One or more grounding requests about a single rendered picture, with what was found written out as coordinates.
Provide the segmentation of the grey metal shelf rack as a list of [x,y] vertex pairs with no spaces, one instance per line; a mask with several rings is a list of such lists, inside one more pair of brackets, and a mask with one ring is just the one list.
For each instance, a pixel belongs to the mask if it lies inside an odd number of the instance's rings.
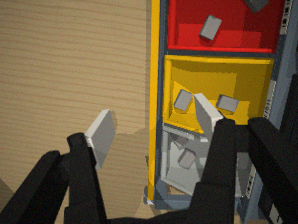
[[[164,21],[163,21],[164,16]],[[154,200],[148,200],[148,186],[143,193],[144,204],[155,204],[155,210],[188,209],[191,195],[167,194],[166,182],[161,181],[161,138],[162,138],[162,102],[165,55],[189,56],[228,56],[275,58],[269,83],[263,118],[268,119],[280,130],[287,97],[293,74],[298,74],[298,0],[285,0],[280,33],[276,53],[251,52],[208,52],[196,50],[168,49],[167,41],[168,0],[160,0],[159,24],[159,57],[158,57],[158,89],[157,89],[157,120],[156,120],[156,151],[155,151],[155,186]],[[163,46],[162,46],[163,44]],[[162,72],[162,73],[161,73]],[[159,152],[159,153],[158,153]],[[259,181],[258,181],[259,180]],[[251,220],[267,220],[258,203],[263,182],[259,178],[253,163],[244,197],[235,197],[235,209],[243,224]]]

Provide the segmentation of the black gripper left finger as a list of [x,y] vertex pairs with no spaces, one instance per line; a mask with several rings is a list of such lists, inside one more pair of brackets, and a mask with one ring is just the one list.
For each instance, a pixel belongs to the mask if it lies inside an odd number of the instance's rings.
[[44,154],[1,211],[0,224],[54,224],[68,187],[64,224],[106,224],[96,170],[115,134],[110,109],[102,110],[85,134],[67,137],[70,152]]

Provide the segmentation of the red open bin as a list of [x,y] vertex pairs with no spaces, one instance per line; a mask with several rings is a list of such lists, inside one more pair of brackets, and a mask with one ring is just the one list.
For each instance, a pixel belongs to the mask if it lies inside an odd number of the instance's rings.
[[[259,12],[253,13],[244,0],[168,0],[169,47],[177,50],[276,53],[285,0],[268,1]],[[208,15],[222,20],[213,40],[199,35]]]

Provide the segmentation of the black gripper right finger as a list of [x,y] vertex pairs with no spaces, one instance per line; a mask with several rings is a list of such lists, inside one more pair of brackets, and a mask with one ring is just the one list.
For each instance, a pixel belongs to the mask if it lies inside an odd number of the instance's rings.
[[237,152],[248,153],[283,223],[298,224],[298,150],[266,118],[238,125],[202,93],[194,102],[210,147],[184,224],[234,224]]

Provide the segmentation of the yellow open bin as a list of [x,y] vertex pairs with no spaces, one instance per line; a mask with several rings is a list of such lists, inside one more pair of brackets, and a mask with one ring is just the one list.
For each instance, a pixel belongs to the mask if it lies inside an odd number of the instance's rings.
[[[167,124],[204,133],[196,119],[198,93],[235,124],[248,125],[248,119],[263,117],[273,58],[188,56],[168,55],[164,64],[162,112]],[[173,105],[180,89],[193,94],[185,111]],[[235,112],[216,106],[220,94],[239,100]]]

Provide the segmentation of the yellow bar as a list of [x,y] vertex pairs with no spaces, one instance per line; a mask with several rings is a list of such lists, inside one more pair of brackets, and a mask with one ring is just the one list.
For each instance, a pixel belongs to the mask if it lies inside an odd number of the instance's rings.
[[159,45],[159,11],[160,11],[160,0],[152,0],[148,200],[154,200],[157,78],[158,78],[158,45]]

